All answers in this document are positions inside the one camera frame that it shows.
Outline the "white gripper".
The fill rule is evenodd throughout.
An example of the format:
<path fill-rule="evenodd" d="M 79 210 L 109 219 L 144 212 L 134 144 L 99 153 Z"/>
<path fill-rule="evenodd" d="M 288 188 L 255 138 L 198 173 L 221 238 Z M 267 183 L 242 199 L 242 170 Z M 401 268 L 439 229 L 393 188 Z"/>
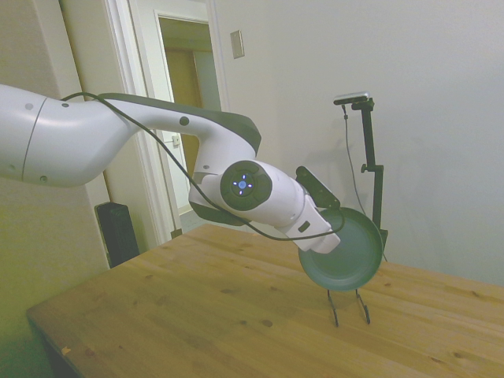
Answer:
<path fill-rule="evenodd" d="M 305 199 L 302 212 L 293 223 L 293 238 L 302 251 L 311 250 L 319 254 L 329 254 L 340 244 L 340 238 L 310 198 Z"/>

